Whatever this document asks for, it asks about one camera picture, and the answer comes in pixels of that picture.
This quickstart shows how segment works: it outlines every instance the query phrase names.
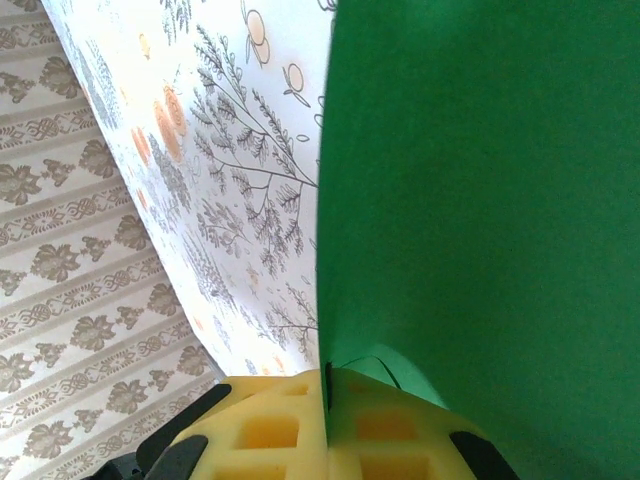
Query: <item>leafy branch illustration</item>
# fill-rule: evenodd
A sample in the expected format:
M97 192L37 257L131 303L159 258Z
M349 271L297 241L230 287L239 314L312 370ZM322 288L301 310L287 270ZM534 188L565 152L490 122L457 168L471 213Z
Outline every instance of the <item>leafy branch illustration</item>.
M204 215L198 213L200 233L216 247L222 247L229 255L240 258L241 249L238 240L251 243L244 235L244 225L240 217L220 202L216 202L214 207L205 200L204 206Z
M195 143L208 159L209 174L220 192L226 194L229 176L238 186L249 224L264 246L262 264L275 277L278 270L284 271L290 247L297 255L302 254L300 199L304 187L317 188L317 184L300 168L295 140L276 112L257 90L253 89L248 97L247 88L241 83L242 69L229 52L227 38L219 36L216 41L201 26L198 32L202 41L196 50L204 65L198 71L207 95L204 98L194 90L191 111L205 127L196 129ZM252 113L250 100L262 117ZM242 151L248 152L256 163L241 162L238 154ZM288 222L281 218L282 212L290 216Z
M178 32L189 33L191 21L191 0L160 0L164 6L164 19L162 27L167 34L169 45L178 39Z
M313 360L312 344L316 342L318 317L314 308L307 301L304 292L287 284L287 291L297 305L297 309L305 317L304 321L293 317L286 307L271 302L271 310L266 319L269 333L282 348L286 347L287 338L293 337L298 342L298 351L307 361Z

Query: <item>damask wallpaper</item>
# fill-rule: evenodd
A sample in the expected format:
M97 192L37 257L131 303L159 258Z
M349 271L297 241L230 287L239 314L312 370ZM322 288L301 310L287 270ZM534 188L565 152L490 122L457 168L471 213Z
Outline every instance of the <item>damask wallpaper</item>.
M235 375L317 366L318 150L335 1L44 5L209 353Z
M85 477L221 377L42 6L0 0L0 480Z

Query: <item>green sheet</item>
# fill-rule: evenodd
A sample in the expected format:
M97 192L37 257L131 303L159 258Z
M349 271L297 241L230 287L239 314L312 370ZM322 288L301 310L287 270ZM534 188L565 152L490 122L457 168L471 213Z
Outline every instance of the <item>green sheet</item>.
M323 364L640 478L640 3L341 0L326 102Z

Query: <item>floral wrapping paper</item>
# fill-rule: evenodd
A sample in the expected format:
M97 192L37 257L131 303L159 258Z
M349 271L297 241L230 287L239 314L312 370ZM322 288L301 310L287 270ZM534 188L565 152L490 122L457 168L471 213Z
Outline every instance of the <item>floral wrapping paper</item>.
M45 0L193 330L231 375L317 366L333 0Z

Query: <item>green paper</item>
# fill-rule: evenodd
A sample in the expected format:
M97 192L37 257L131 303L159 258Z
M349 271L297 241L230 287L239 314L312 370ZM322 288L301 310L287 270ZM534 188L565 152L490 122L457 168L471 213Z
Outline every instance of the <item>green paper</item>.
M323 365L640 478L640 3L341 1L320 185Z

